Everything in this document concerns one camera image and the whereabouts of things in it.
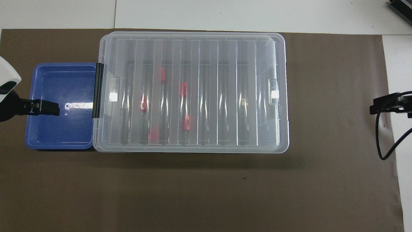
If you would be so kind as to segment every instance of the blue plastic tray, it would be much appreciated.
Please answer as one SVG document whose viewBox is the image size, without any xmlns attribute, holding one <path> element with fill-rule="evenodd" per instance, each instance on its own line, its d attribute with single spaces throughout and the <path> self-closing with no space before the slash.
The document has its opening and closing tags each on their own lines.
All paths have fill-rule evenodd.
<svg viewBox="0 0 412 232">
<path fill-rule="evenodd" d="M 92 146 L 95 63 L 43 63 L 35 67 L 30 99 L 59 104 L 60 116 L 27 116 L 25 143 L 32 149 Z"/>
</svg>

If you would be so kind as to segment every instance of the transparent plastic container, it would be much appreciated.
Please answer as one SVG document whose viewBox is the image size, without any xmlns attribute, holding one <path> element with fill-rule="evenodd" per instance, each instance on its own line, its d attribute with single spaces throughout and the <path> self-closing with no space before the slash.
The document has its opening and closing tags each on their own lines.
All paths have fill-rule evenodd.
<svg viewBox="0 0 412 232">
<path fill-rule="evenodd" d="M 282 153 L 289 146 L 284 38 L 277 33 L 113 32 L 101 152 Z"/>
</svg>

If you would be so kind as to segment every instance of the white table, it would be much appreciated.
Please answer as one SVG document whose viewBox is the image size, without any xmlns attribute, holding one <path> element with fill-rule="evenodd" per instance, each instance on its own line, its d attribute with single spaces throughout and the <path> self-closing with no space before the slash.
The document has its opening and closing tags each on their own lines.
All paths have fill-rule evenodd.
<svg viewBox="0 0 412 232">
<path fill-rule="evenodd" d="M 387 2 L 0 0 L 0 28 L 158 28 L 380 34 L 384 35 L 389 92 L 412 90 L 412 26 L 391 11 Z M 412 127 L 412 120 L 407 119 L 405 114 L 392 114 L 391 120 L 395 139 Z M 406 232 L 412 232 L 411 150 L 411 136 L 396 149 Z"/>
</svg>

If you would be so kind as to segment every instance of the black cable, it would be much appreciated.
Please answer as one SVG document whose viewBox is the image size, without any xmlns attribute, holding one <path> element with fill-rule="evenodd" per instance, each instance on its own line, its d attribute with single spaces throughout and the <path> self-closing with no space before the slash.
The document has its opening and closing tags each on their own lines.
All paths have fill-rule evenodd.
<svg viewBox="0 0 412 232">
<path fill-rule="evenodd" d="M 412 91 L 406 91 L 406 92 L 402 92 L 399 94 L 396 94 L 390 98 L 388 98 L 381 106 L 381 109 L 378 111 L 378 113 L 376 114 L 376 122 L 375 122 L 375 138 L 376 138 L 376 147 L 378 149 L 378 154 L 379 154 L 379 158 L 381 158 L 381 160 L 386 160 L 387 158 L 389 158 L 389 156 L 392 154 L 392 152 L 395 150 L 395 148 L 400 144 L 400 142 L 402 142 L 410 133 L 412 133 L 412 128 L 410 128 L 409 130 L 407 130 L 405 132 L 405 134 L 403 134 L 394 144 L 393 146 L 389 149 L 388 153 L 385 156 L 382 156 L 381 153 L 381 148 L 379 146 L 379 117 L 381 115 L 381 112 L 385 109 L 386 105 L 392 101 L 393 99 L 396 99 L 397 97 L 401 97 L 404 95 L 408 95 L 408 94 L 412 94 Z"/>
</svg>

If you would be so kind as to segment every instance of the brown mat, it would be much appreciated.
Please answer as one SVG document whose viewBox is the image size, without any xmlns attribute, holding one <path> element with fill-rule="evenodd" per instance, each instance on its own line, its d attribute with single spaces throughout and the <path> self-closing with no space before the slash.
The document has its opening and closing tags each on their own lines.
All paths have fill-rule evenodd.
<svg viewBox="0 0 412 232">
<path fill-rule="evenodd" d="M 28 98 L 35 65 L 96 62 L 111 31 L 3 30 L 0 55 Z M 0 230 L 403 231 L 395 156 L 379 159 L 368 114 L 388 93 L 382 37 L 283 36 L 286 153 L 37 151 L 24 144 L 26 117 L 15 116 L 0 123 Z"/>
</svg>

